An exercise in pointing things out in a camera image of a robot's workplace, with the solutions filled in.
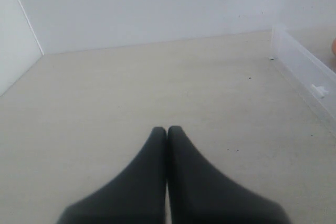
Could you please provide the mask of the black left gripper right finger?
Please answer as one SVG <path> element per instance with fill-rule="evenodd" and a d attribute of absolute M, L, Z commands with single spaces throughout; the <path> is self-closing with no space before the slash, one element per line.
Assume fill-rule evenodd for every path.
<path fill-rule="evenodd" d="M 173 223 L 286 223 L 279 204 L 222 174 L 180 126 L 167 134 L 167 184 Z"/>

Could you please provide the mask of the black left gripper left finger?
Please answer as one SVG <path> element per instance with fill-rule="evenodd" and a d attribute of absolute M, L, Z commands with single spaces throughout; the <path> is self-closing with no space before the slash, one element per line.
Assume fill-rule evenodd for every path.
<path fill-rule="evenodd" d="M 165 223 L 166 146 L 166 130 L 154 127 L 130 164 L 67 207 L 58 223 Z"/>

